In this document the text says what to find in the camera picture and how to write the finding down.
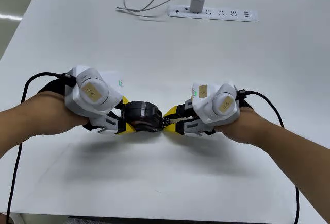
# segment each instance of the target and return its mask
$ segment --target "white power strip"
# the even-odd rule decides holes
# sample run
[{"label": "white power strip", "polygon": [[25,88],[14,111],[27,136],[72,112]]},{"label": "white power strip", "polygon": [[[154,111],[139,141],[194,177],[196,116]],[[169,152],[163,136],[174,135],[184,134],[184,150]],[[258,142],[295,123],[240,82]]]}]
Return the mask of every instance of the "white power strip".
[{"label": "white power strip", "polygon": [[187,5],[169,5],[168,16],[241,22],[259,22],[258,13],[253,10],[204,7],[201,13],[190,13]]}]

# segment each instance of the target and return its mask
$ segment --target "beige sticker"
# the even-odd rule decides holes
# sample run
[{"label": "beige sticker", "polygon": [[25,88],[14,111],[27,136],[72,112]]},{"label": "beige sticker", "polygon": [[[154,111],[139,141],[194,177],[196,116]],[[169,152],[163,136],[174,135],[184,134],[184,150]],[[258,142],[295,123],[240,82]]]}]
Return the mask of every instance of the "beige sticker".
[{"label": "beige sticker", "polygon": [[200,99],[201,98],[206,98],[207,97],[207,85],[201,85],[200,86]]},{"label": "beige sticker", "polygon": [[83,92],[91,99],[93,102],[97,102],[102,95],[98,92],[98,90],[94,87],[93,84],[88,82],[83,88]]},{"label": "beige sticker", "polygon": [[221,103],[221,105],[219,106],[219,110],[222,113],[224,113],[232,105],[233,102],[234,102],[233,99],[230,98],[229,96],[227,96],[225,98],[225,100]]}]

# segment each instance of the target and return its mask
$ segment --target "human hand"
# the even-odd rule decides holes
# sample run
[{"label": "human hand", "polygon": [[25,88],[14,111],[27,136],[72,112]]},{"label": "human hand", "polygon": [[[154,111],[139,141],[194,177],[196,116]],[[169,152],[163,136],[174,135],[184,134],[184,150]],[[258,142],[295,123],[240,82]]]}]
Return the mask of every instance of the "human hand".
[{"label": "human hand", "polygon": [[215,126],[215,130],[236,142],[259,146],[271,123],[259,116],[252,108],[242,107],[240,111],[240,117],[236,121],[228,125]]},{"label": "human hand", "polygon": [[39,93],[16,108],[29,118],[34,135],[60,134],[88,122],[66,108],[64,97],[53,92]]}]

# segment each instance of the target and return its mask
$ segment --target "yellow part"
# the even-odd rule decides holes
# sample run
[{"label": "yellow part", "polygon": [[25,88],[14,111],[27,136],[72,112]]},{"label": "yellow part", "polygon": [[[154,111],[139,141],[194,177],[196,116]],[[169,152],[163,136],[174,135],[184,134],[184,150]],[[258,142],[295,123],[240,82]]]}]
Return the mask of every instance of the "yellow part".
[{"label": "yellow part", "polygon": [[127,104],[128,100],[123,96],[123,104]]},{"label": "yellow part", "polygon": [[171,115],[171,114],[175,114],[176,113],[176,107],[177,106],[174,106],[172,107],[165,115],[164,117],[168,116],[168,115]]},{"label": "yellow part", "polygon": [[177,132],[175,132],[175,124],[167,125],[166,127],[164,127],[163,131],[177,133]]},{"label": "yellow part", "polygon": [[136,130],[133,128],[133,126],[126,123],[126,130],[121,133],[118,133],[117,135],[130,134],[130,133],[134,133],[134,132],[136,132]]}]

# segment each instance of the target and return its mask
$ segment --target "black strap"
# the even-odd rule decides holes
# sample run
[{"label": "black strap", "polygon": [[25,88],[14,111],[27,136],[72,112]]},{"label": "black strap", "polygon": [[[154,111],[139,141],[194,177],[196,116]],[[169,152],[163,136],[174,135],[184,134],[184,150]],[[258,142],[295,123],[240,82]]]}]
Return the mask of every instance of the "black strap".
[{"label": "black strap", "polygon": [[65,84],[62,80],[57,79],[49,82],[46,86],[44,86],[38,93],[51,91],[60,95],[65,95]]}]

